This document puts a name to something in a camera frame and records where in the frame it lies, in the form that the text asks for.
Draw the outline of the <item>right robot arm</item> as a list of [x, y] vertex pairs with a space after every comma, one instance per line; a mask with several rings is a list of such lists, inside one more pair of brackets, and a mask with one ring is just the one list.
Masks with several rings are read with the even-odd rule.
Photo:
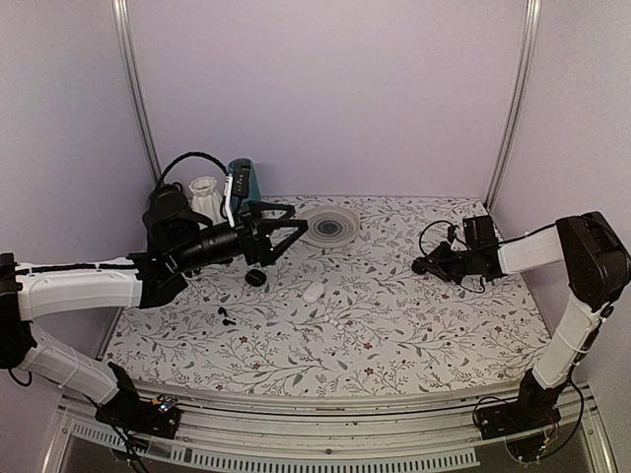
[[300, 240], [266, 270], [256, 340], [243, 346], [250, 393], [427, 396], [496, 391], [544, 353], [569, 293], [562, 264], [458, 283], [416, 274], [475, 202], [370, 200], [354, 240]]

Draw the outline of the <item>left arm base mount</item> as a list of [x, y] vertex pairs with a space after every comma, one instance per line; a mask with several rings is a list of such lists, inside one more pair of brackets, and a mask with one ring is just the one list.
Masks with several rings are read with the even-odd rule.
[[95, 419], [124, 431], [174, 439], [181, 417], [177, 400], [164, 394], [142, 400], [122, 367], [114, 363], [107, 366], [114, 373], [118, 391], [110, 401], [97, 407]]

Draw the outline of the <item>black earbud charging case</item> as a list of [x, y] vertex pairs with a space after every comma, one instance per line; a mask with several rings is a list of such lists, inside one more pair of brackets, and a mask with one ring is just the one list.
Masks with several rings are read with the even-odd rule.
[[253, 287], [261, 287], [266, 284], [267, 276], [260, 269], [250, 269], [245, 274], [245, 281]]

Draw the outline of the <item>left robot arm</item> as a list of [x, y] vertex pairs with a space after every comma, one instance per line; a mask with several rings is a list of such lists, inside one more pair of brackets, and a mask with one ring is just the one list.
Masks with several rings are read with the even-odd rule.
[[126, 428], [146, 420], [146, 406], [125, 370], [99, 363], [35, 326], [57, 312], [153, 308], [172, 302], [197, 270], [241, 256], [276, 262], [308, 224], [291, 205], [245, 203], [224, 223], [192, 210], [175, 185], [155, 190], [142, 218], [147, 249], [111, 261], [36, 266], [1, 256], [1, 367], [38, 374], [103, 406]]

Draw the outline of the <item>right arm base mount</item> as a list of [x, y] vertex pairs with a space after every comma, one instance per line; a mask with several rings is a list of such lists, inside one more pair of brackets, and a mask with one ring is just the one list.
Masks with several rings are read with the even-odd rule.
[[556, 404], [567, 385], [568, 381], [563, 381], [556, 387], [544, 388], [536, 381], [532, 370], [528, 370], [520, 383], [515, 401], [476, 407], [472, 414], [473, 424], [483, 439], [552, 426], [561, 420]]

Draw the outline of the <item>white oval charging case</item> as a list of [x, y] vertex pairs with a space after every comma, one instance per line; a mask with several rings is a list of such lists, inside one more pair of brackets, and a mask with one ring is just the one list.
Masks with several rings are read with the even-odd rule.
[[324, 292], [325, 292], [324, 283], [313, 282], [303, 292], [303, 300], [307, 304], [313, 304], [323, 296]]

